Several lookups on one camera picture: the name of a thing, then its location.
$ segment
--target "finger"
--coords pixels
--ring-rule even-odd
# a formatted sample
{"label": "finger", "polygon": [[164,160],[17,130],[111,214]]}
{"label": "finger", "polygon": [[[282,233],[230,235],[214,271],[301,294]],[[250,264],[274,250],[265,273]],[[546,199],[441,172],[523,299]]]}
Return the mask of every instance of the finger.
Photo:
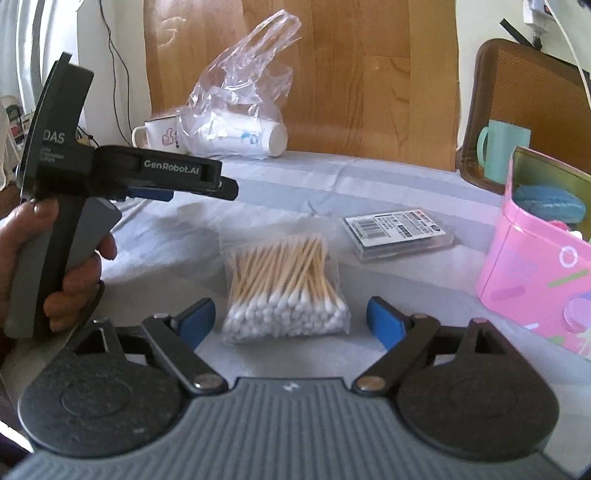
{"label": "finger", "polygon": [[77,295],[68,295],[62,291],[57,291],[46,298],[43,303],[43,311],[49,318],[65,317],[80,313],[92,295],[93,291],[79,293]]}
{"label": "finger", "polygon": [[85,293],[96,288],[102,266],[98,254],[93,254],[82,265],[72,268],[64,277],[63,292],[68,295]]}
{"label": "finger", "polygon": [[107,260],[114,260],[117,256],[117,244],[115,243],[115,237],[108,233],[99,243],[97,248],[100,255]]}
{"label": "finger", "polygon": [[65,317],[56,317],[49,319],[49,328],[52,332],[61,332],[73,327],[80,318],[80,312],[67,315]]}
{"label": "finger", "polygon": [[26,202],[15,208],[0,227],[0,300],[8,299],[21,245],[51,228],[58,209],[56,199]]}

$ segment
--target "pink box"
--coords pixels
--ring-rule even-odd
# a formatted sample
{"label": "pink box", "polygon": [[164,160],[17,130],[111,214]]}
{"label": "pink box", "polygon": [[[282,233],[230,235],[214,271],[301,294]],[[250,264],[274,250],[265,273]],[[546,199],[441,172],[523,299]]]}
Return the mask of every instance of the pink box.
{"label": "pink box", "polygon": [[477,294],[489,310],[591,359],[591,245],[519,208],[512,192],[521,184],[576,195],[587,205],[577,228],[591,236],[591,176],[518,147]]}

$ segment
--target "barcode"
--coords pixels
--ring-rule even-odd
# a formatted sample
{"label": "barcode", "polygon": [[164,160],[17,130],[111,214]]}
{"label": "barcode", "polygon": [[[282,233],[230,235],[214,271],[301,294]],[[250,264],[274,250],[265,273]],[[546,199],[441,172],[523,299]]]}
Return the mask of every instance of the barcode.
{"label": "barcode", "polygon": [[378,223],[372,219],[358,220],[357,227],[360,233],[367,239],[383,238],[388,234],[378,225]]}

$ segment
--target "blue object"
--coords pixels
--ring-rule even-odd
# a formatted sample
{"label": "blue object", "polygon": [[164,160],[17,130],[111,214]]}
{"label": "blue object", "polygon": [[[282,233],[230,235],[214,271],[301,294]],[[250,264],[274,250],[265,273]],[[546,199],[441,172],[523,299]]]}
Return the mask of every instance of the blue object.
{"label": "blue object", "polygon": [[139,197],[142,199],[159,200],[161,202],[170,202],[174,197],[174,190],[161,189],[135,189],[129,188],[130,197]]}
{"label": "blue object", "polygon": [[586,205],[566,190],[543,185],[522,185],[513,194],[513,201],[526,212],[547,222],[580,223],[587,213]]}
{"label": "blue object", "polygon": [[216,306],[204,298],[171,320],[171,326],[181,339],[195,350],[212,331],[216,323]]}
{"label": "blue object", "polygon": [[369,330],[390,350],[406,336],[412,321],[382,297],[371,297],[365,316]]}

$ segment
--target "table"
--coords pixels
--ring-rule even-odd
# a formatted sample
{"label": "table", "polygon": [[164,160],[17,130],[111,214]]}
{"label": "table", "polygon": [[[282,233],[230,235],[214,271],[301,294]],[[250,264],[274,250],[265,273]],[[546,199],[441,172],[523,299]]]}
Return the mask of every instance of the table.
{"label": "table", "polygon": [[124,216],[113,231],[119,255],[104,264],[107,289],[97,316],[136,325],[156,312],[176,314],[203,296],[211,297],[223,315],[227,287],[218,232],[228,226],[260,228],[306,215],[332,218],[338,225],[342,216],[422,207],[453,231],[453,249],[361,264],[345,233],[337,230],[341,289],[352,312],[349,336],[228,346],[212,332],[196,352],[230,384],[238,376],[343,377],[349,384],[385,352],[365,324],[373,295],[445,325],[487,317],[560,400],[560,420],[547,453],[574,473],[591,463],[591,364],[488,311],[476,297],[499,196],[457,173],[320,154],[226,160],[223,174],[239,183],[235,202],[176,193],[169,203],[132,199],[120,205]]}

